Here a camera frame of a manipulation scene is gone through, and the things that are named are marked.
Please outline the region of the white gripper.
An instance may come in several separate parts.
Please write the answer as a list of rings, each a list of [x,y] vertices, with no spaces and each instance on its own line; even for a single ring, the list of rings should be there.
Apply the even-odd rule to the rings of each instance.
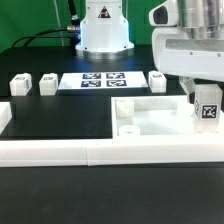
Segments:
[[[224,81],[224,31],[217,39],[195,40],[177,27],[159,27],[152,33],[152,50],[160,72],[186,76],[179,83],[190,104],[195,100],[193,78]]]

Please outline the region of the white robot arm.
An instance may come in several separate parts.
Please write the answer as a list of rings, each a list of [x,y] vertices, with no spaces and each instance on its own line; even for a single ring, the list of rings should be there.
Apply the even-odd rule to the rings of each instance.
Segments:
[[[79,56],[114,59],[134,49],[122,0],[85,0]],[[166,0],[149,12],[152,53],[158,71],[186,83],[224,82],[224,0]]]

